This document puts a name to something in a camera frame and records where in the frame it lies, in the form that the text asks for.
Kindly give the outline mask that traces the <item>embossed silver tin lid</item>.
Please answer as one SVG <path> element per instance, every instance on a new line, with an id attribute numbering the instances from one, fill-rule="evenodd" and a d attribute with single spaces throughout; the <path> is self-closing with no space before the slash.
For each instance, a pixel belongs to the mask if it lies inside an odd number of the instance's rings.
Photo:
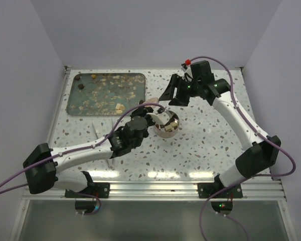
<path id="1" fill-rule="evenodd" d="M 159 103 L 159 99 L 157 97 L 153 97 L 150 99 L 147 99 L 144 103 L 147 103 L 146 107 L 154 107 L 154 103 L 158 104 Z"/>

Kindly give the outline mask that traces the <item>white chocolate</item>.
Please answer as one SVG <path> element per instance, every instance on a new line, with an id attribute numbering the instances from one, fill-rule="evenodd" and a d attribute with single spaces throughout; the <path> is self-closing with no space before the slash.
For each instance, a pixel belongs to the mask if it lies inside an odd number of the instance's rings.
<path id="1" fill-rule="evenodd" d="M 172 131 L 172 126 L 171 125 L 168 125 L 168 126 L 165 126 L 165 131 L 166 132 L 171 132 Z"/>

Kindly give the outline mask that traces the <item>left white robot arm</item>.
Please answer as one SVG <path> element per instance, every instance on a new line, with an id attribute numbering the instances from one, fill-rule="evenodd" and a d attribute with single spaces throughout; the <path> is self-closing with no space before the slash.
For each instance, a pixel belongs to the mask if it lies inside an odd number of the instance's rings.
<path id="1" fill-rule="evenodd" d="M 96 141 L 65 148 L 50 148 L 39 144 L 23 163 L 31 194 L 40 194 L 52 188 L 78 192 L 83 197 L 93 194 L 94 184 L 87 171 L 67 174 L 66 170 L 88 162 L 113 159 L 130 153 L 148 137 L 148 128 L 154 126 L 150 114 L 153 108 L 141 104 L 127 111 L 130 121 L 120 126 L 116 122 L 109 134 Z"/>

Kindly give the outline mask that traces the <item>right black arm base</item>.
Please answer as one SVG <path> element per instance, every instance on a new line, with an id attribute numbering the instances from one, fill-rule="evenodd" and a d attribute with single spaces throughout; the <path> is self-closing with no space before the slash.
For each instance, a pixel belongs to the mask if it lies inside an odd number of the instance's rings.
<path id="1" fill-rule="evenodd" d="M 241 185 L 238 184 L 231 188 L 218 186 L 213 182 L 203 182 L 197 184 L 198 196 L 201 199 L 205 198 L 243 198 Z"/>

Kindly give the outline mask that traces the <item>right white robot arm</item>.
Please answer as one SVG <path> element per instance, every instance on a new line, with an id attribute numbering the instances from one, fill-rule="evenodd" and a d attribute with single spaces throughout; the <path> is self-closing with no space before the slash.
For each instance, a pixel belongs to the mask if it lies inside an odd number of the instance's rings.
<path id="1" fill-rule="evenodd" d="M 190 98 L 202 98 L 224 117 L 244 150 L 233 166 L 214 178 L 214 193 L 225 197 L 231 192 L 231 185 L 273 166 L 281 141 L 254 122 L 232 97 L 230 84 L 223 78 L 215 79 L 208 61 L 184 63 L 182 68 L 184 75 L 173 74 L 159 100 L 168 101 L 171 106 L 188 106 Z"/>

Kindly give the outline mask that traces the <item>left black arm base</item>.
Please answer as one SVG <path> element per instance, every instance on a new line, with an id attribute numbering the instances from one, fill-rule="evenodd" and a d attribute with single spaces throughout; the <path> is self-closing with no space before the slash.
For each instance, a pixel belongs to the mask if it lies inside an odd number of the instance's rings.
<path id="1" fill-rule="evenodd" d="M 71 190 L 65 191 L 66 198 L 108 198 L 110 193 L 110 183 L 108 182 L 94 182 L 93 185 L 85 188 L 80 192 Z"/>

